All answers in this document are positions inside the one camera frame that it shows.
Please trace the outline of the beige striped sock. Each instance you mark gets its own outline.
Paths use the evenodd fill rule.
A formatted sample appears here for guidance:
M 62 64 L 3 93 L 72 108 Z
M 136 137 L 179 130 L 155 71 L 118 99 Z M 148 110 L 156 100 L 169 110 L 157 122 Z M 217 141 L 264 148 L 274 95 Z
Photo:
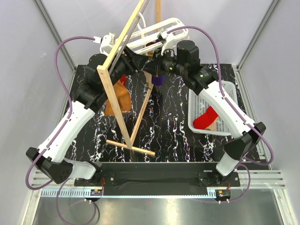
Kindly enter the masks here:
M 153 53 L 154 53 L 154 50 L 155 50 L 155 44 L 156 42 L 149 42 L 146 44 L 146 48 L 147 48 L 147 52 L 146 52 L 146 55 L 152 57 L 153 56 Z

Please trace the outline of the purple sock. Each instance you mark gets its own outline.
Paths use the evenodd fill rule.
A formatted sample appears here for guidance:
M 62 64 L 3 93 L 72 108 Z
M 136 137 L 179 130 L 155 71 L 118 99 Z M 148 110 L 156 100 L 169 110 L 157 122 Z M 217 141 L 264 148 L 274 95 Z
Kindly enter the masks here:
M 165 76 L 152 76 L 151 83 L 155 86 L 162 86 L 164 84 Z

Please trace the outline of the red sock with cream cuff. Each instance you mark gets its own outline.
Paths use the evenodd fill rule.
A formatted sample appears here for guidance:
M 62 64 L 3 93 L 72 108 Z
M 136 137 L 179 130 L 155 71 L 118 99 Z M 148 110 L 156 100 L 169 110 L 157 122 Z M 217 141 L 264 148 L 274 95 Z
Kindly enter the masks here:
M 120 82 L 121 84 L 126 87 L 126 83 L 127 83 L 127 79 L 126 79 L 126 75 L 123 75 L 121 78 L 120 78 Z

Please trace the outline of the white plastic clip hanger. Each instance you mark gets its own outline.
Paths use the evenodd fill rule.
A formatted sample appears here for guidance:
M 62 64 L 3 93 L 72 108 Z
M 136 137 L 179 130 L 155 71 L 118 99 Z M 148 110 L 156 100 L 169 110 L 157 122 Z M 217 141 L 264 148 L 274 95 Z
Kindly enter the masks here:
M 138 24 L 137 30 L 133 32 L 127 43 L 127 46 L 137 54 L 146 55 L 146 44 L 149 42 L 156 42 L 155 49 L 162 48 L 162 43 L 158 40 L 158 34 L 162 31 L 168 32 L 175 28 L 184 26 L 182 21 L 178 18 L 169 18 L 151 26 L 146 26 L 145 19 L 141 13 L 139 13 L 139 18 L 143 22 L 143 27 Z M 176 38 L 176 41 L 173 44 L 173 49 L 177 42 L 189 39 L 188 29 L 180 29 L 172 32 L 172 34 Z

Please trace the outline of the orange sock with cream cuff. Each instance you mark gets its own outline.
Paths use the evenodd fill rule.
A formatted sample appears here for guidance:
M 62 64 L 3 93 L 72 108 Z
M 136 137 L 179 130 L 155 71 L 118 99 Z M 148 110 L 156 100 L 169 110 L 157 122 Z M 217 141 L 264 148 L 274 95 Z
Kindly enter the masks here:
M 127 88 L 121 83 L 121 81 L 117 81 L 114 86 L 114 91 L 118 100 L 118 104 L 122 113 L 127 113 L 131 109 L 131 95 Z M 106 100 L 105 107 L 105 116 L 115 116 L 111 103 L 109 100 Z

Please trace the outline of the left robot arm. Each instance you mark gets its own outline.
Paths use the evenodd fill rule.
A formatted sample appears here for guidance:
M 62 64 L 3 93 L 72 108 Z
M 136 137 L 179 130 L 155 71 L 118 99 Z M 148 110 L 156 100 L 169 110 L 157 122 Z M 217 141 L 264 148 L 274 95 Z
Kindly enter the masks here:
M 108 99 L 97 71 L 97 66 L 106 58 L 102 53 L 90 57 L 85 66 L 85 78 L 63 119 L 42 144 L 26 151 L 34 167 L 56 184 L 69 178 L 85 179 L 92 186 L 101 181 L 101 174 L 93 164 L 69 160 L 65 155 L 71 142 Z

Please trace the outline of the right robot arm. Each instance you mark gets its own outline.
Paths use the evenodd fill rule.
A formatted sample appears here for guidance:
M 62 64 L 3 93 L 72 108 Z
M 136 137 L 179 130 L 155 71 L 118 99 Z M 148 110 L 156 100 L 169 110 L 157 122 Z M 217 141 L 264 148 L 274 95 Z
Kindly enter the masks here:
M 191 40 L 180 41 L 176 51 L 162 47 L 154 50 L 144 69 L 153 77 L 168 73 L 181 76 L 185 85 L 225 122 L 233 139 L 224 145 L 225 153 L 208 178 L 219 186 L 225 185 L 242 158 L 263 138 L 266 126 L 244 114 L 223 89 L 218 73 L 201 65 L 199 48 Z

